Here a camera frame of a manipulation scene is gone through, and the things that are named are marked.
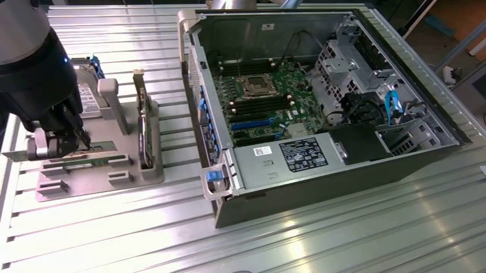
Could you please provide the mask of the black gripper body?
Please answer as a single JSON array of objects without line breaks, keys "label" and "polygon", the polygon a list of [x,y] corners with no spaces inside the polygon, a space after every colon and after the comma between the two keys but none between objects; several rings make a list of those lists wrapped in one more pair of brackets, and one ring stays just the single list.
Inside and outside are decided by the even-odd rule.
[{"label": "black gripper body", "polygon": [[56,32],[51,29],[42,47],[23,60],[2,65],[2,111],[15,114],[32,132],[71,131],[63,104],[80,115],[76,73]]}]

